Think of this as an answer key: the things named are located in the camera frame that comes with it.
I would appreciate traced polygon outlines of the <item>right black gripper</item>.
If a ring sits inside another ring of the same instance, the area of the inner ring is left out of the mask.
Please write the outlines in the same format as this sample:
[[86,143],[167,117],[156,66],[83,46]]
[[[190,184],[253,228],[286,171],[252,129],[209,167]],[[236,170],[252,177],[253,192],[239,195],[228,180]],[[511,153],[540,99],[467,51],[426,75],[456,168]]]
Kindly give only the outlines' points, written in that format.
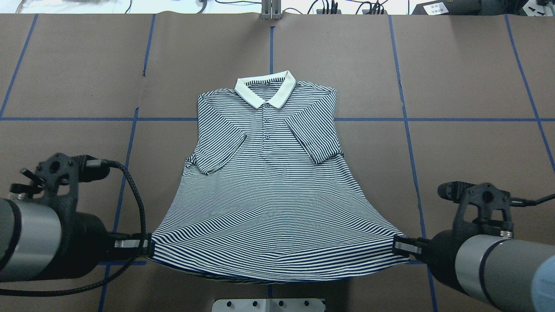
[[411,238],[407,236],[394,236],[392,253],[398,256],[409,257],[422,255],[424,247],[430,239],[424,237]]

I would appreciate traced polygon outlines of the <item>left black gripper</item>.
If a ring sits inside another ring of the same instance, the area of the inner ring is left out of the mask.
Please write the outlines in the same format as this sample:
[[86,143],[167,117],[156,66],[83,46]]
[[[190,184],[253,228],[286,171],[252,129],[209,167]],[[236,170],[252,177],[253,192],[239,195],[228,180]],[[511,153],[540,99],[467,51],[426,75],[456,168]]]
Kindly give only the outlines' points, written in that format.
[[127,261],[136,252],[137,257],[152,257],[153,242],[151,233],[117,233],[109,232],[109,245],[106,251],[106,261]]

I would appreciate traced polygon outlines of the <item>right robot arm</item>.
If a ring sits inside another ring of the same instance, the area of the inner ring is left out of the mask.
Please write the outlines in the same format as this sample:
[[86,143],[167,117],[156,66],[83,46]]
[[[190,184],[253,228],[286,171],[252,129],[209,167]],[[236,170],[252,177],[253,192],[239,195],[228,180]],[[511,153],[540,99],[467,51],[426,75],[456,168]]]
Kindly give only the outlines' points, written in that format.
[[479,234],[455,240],[450,231],[432,239],[396,235],[392,252],[426,264],[439,282],[502,312],[555,309],[555,248]]

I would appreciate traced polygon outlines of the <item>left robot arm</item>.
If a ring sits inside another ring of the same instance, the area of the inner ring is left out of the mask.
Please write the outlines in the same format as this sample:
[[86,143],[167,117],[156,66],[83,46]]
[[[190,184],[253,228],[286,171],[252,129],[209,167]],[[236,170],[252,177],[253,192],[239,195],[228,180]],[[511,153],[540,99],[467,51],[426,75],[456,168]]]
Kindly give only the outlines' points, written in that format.
[[68,226],[54,209],[1,199],[1,282],[74,279],[99,263],[128,260],[140,235],[107,231],[99,217],[77,212]]

